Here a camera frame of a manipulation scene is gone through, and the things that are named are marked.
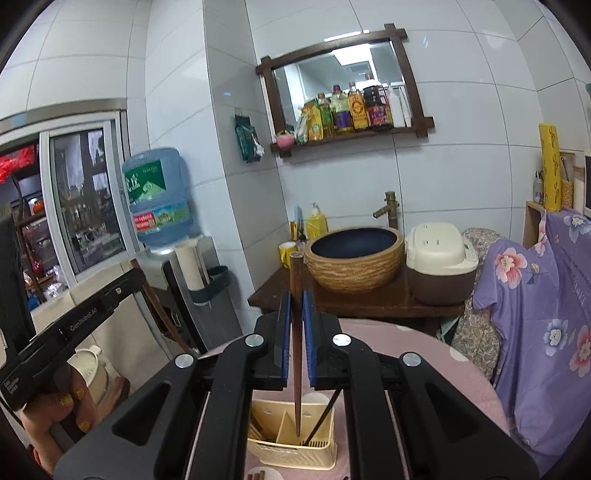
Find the glass door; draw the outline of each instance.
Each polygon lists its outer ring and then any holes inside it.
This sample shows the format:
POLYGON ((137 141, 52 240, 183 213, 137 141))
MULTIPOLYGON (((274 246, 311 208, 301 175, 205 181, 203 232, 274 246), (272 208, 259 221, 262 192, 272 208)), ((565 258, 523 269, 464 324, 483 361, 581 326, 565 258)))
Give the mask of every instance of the glass door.
POLYGON ((125 251, 113 204, 103 129, 50 138, 54 196, 74 272, 125 251))
POLYGON ((57 218, 50 223, 62 240, 58 256, 67 257, 64 273, 76 283, 137 250, 121 186, 116 122, 56 129, 45 132, 41 141, 51 177, 49 207, 57 218))

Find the wooden mirror frame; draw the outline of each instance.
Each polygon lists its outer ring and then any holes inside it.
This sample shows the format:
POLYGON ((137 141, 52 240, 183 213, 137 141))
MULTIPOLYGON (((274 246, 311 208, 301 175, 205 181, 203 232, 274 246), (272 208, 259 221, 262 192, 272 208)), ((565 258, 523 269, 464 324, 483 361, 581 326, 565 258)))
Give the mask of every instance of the wooden mirror frame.
MULTIPOLYGON (((406 30, 403 28, 396 28, 394 24, 384 24, 384 30, 362 33, 359 35, 353 35, 351 37, 338 38, 327 42, 317 43, 310 47, 301 48, 300 50, 292 51, 272 59, 269 56, 261 58, 261 64, 256 67, 256 73, 261 75, 265 79, 265 85, 267 87, 267 97, 269 99, 269 107, 271 108, 271 116, 273 118, 273 128, 275 133, 285 130, 285 118, 283 115, 283 108, 281 107, 281 99, 279 96, 279 90, 273 75, 273 70, 285 67, 297 63, 298 61, 317 57, 324 53, 338 50, 339 48, 352 47, 354 45, 361 45, 364 43, 379 43, 379 42, 392 42, 394 53, 398 59, 400 72, 404 79, 404 85, 408 92, 408 101, 411 109, 411 126, 410 127, 393 127, 386 131, 374 131, 374 130, 361 130, 359 132, 340 135, 337 137, 331 137, 330 139, 324 139, 314 142, 309 142, 304 145, 320 145, 328 143, 334 140, 350 140, 352 138, 359 137, 370 137, 373 135, 379 135, 384 132, 387 134, 395 133, 409 133, 415 132, 417 137, 427 137, 429 128, 435 127, 435 122, 432 116, 425 116, 423 113, 423 106, 421 104, 421 98, 418 94, 417 82, 414 79, 413 70, 408 61, 406 51, 404 50, 403 40, 407 39, 408 35, 406 30)), ((281 150, 276 144, 271 145, 273 152, 279 152, 282 157, 289 157, 291 153, 289 151, 281 150)))

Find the blue water bottle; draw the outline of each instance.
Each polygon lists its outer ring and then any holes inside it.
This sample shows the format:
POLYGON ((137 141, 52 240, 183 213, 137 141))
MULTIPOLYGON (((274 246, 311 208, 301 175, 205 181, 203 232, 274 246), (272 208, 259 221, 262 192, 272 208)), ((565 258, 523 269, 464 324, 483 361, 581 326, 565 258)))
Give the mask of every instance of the blue water bottle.
POLYGON ((183 159, 174 148, 149 150, 123 164, 138 240, 150 250, 173 247, 187 238, 193 227, 182 164, 183 159))

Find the white ceramic pot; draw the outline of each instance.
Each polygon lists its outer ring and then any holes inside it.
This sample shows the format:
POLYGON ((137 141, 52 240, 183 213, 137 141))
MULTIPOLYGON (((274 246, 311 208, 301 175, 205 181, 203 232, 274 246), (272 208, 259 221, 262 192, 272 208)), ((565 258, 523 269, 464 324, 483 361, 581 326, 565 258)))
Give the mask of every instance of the white ceramic pot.
POLYGON ((77 349, 76 353, 68 360, 68 363, 78 370, 84 378, 90 396, 96 405, 100 403, 109 386, 107 370, 98 357, 100 352, 100 347, 92 345, 90 348, 77 349))

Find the metal screw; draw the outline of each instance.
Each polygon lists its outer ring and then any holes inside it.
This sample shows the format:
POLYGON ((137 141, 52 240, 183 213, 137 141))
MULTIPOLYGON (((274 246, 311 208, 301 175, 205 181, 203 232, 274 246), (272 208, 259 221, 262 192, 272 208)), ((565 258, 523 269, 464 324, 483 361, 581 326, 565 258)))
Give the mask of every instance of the metal screw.
POLYGON ((193 365, 194 361, 195 360, 192 355, 189 355, 188 353, 183 353, 182 355, 179 355, 177 358, 174 359, 174 364, 179 368, 187 368, 193 365))
POLYGON ((338 333, 333 337, 333 343, 336 346, 347 346, 351 343, 351 337, 344 333, 338 333))
POLYGON ((405 353, 402 356, 402 363, 407 367, 416 367, 421 364, 421 357, 414 352, 405 353))
POLYGON ((259 345, 262 345, 262 343, 264 341, 265 341, 265 339, 261 335, 258 335, 256 333, 253 333, 252 335, 247 336, 244 340, 244 342, 248 346, 259 346, 259 345))

